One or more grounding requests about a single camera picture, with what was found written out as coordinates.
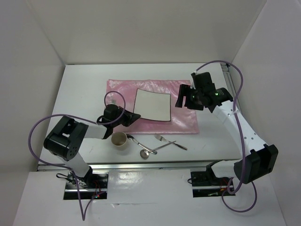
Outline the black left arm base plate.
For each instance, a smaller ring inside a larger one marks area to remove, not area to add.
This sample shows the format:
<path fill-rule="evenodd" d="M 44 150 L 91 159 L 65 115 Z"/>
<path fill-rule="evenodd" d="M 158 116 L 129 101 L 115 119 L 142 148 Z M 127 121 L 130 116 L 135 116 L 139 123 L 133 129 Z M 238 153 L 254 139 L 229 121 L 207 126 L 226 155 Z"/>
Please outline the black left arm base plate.
<path fill-rule="evenodd" d="M 93 179 L 89 185 L 79 180 L 79 193 L 81 199 L 90 200 L 95 195 L 97 195 L 95 200 L 107 199 L 108 176 L 107 173 L 96 174 L 95 179 Z M 67 175 L 57 173 L 56 177 L 65 180 L 63 199 L 78 200 L 77 186 L 72 173 L 69 172 Z"/>

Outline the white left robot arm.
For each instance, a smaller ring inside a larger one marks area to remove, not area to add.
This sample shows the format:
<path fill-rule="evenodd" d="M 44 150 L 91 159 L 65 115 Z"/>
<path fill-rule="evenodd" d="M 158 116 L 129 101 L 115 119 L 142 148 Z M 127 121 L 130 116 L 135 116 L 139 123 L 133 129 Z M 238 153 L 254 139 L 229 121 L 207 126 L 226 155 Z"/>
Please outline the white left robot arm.
<path fill-rule="evenodd" d="M 44 140 L 44 148 L 57 156 L 74 171 L 76 182 L 83 188 L 93 186 L 98 176 L 79 153 L 85 138 L 107 139 L 115 127 L 129 127 L 141 116 L 109 104 L 103 114 L 91 125 L 76 121 L 74 117 L 61 114 L 61 119 Z"/>

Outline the pink rose satin cloth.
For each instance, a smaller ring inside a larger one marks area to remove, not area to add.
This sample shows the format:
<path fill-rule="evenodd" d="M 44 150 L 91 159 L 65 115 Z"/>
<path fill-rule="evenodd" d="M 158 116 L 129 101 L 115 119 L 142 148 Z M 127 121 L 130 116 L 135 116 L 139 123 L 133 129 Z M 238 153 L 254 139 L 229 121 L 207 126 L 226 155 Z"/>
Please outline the pink rose satin cloth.
<path fill-rule="evenodd" d="M 197 115 L 186 107 L 175 107 L 181 84 L 191 85 L 190 80 L 108 80 L 106 92 L 107 104 L 115 104 L 134 113 L 137 89 L 171 95 L 171 121 L 150 121 L 138 119 L 129 127 L 119 125 L 114 132 L 127 134 L 197 134 L 199 133 Z"/>

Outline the white square plate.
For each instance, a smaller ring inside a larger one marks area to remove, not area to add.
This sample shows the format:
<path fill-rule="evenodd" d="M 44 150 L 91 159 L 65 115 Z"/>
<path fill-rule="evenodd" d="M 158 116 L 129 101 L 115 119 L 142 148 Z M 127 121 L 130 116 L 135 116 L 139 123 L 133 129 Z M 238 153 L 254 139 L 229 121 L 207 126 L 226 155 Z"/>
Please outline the white square plate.
<path fill-rule="evenodd" d="M 142 119 L 171 121 L 171 95 L 137 89 L 133 111 Z"/>

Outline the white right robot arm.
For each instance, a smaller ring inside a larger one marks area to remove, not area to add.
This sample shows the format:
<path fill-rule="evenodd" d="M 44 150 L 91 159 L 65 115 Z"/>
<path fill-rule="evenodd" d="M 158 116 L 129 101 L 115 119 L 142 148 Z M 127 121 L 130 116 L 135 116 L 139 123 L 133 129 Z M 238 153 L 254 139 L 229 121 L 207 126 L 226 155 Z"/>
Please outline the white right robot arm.
<path fill-rule="evenodd" d="M 242 158 L 216 161 L 206 167 L 205 179 L 217 184 L 221 178 L 238 178 L 248 184 L 273 171 L 278 149 L 261 139 L 240 111 L 226 88 L 216 88 L 209 72 L 193 73 L 193 84 L 179 88 L 176 107 L 191 110 L 208 109 L 218 118 L 239 148 Z"/>

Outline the beige paper cup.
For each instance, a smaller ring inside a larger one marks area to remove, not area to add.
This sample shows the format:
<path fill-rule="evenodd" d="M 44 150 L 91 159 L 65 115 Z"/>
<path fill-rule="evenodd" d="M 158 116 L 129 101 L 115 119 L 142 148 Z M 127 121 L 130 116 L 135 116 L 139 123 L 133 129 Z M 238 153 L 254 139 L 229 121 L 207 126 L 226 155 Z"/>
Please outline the beige paper cup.
<path fill-rule="evenodd" d="M 127 148 L 127 135 L 124 132 L 113 133 L 111 143 L 115 149 L 123 151 Z"/>

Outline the silver fork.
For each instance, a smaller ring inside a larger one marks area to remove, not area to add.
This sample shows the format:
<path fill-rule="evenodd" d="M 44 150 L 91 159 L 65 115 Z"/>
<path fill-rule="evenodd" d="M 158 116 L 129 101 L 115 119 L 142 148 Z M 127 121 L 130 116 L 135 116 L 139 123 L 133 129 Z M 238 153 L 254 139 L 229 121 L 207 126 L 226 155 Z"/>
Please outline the silver fork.
<path fill-rule="evenodd" d="M 171 143 L 171 144 L 177 146 L 177 147 L 180 148 L 180 149 L 188 150 L 188 148 L 186 148 L 186 147 L 184 147 L 184 146 L 182 146 L 182 145 L 180 145 L 180 144 L 177 144 L 176 142 L 171 142 L 171 141 L 165 139 L 165 138 L 164 138 L 163 136 L 161 136 L 161 135 L 155 134 L 154 137 L 155 137 L 157 140 L 159 140 L 159 141 Z"/>

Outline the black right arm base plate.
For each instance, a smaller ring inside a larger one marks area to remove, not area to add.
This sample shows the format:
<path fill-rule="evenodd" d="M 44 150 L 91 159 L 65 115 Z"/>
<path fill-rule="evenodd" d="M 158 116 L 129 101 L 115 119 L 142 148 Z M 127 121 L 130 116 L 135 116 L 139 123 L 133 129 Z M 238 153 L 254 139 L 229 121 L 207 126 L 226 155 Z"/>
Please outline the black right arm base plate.
<path fill-rule="evenodd" d="M 192 186 L 194 198 L 235 196 L 227 192 L 229 178 L 211 178 L 205 171 L 192 171 L 187 182 Z"/>

